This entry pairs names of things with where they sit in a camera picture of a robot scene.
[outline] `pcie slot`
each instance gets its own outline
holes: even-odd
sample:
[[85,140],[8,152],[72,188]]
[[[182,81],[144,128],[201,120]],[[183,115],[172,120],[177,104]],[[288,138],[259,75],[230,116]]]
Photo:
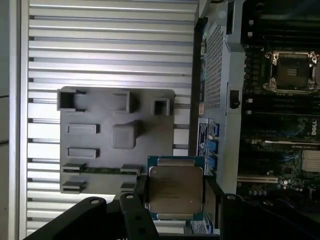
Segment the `pcie slot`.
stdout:
[[263,183],[263,184],[277,184],[278,177],[275,176],[258,176],[258,175],[246,175],[238,176],[237,181],[240,183]]

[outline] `sticker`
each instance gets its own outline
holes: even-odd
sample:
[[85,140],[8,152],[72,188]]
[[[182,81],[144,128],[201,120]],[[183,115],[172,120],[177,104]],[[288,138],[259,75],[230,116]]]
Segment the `sticker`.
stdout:
[[208,119],[199,118],[198,120],[198,139],[197,139],[197,156],[205,157],[207,155],[207,138],[208,138]]
[[205,113],[205,103],[201,102],[199,104],[199,115],[203,115]]

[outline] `perforated metal panel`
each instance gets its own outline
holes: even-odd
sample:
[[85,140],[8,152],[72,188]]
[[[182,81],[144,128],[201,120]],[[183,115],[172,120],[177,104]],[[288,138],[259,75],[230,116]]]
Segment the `perforated metal panel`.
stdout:
[[206,109],[220,107],[220,87],[223,54],[224,32],[217,25],[212,35],[207,40],[206,77],[204,101]]

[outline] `blue usb port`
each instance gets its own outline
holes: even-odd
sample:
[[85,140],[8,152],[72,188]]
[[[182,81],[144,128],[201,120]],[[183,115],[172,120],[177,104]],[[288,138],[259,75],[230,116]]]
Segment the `blue usb port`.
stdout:
[[213,133],[216,137],[219,137],[219,131],[220,131],[220,124],[216,123],[213,127]]

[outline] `black metal frame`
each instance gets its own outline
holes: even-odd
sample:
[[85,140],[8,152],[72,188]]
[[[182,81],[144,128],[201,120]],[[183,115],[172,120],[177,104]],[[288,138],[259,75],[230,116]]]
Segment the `black metal frame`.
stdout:
[[193,34],[193,56],[192,56],[192,77],[191,77],[191,99],[190,99],[190,122],[188,156],[197,155],[198,117],[200,103],[200,80],[201,80],[201,43],[203,30],[208,18],[195,16],[195,27]]
[[148,176],[141,176],[134,192],[122,193],[108,203],[101,197],[89,197],[38,229],[26,240],[71,239],[320,239],[320,224],[283,201],[250,205],[240,196],[224,194],[213,176],[205,176],[216,198],[215,219],[220,236],[159,235],[149,211],[144,208]]

